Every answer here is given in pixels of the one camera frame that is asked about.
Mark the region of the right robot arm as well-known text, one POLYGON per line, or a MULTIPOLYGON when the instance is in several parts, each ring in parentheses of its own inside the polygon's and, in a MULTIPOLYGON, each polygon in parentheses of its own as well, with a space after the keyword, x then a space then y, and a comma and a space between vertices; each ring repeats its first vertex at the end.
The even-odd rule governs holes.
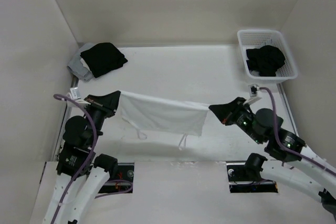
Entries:
POLYGON ((235 125, 255 143, 264 144, 267 157, 251 153, 244 175, 254 182, 273 180, 296 189, 335 214, 335 168, 320 158, 304 140, 283 129, 283 119, 273 109, 253 112, 246 99, 210 105, 209 110, 225 126, 235 125))

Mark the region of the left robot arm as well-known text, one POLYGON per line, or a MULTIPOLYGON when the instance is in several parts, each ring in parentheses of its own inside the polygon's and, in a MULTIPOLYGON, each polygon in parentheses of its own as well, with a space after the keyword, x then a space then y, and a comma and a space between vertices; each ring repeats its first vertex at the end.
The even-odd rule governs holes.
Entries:
POLYGON ((81 223, 101 187, 118 175, 118 160, 106 154, 96 155, 95 146, 103 135, 105 119, 115 115, 121 92, 74 100, 68 95, 54 98, 79 108, 84 115, 67 120, 64 145, 56 167, 54 192, 43 223, 81 223))

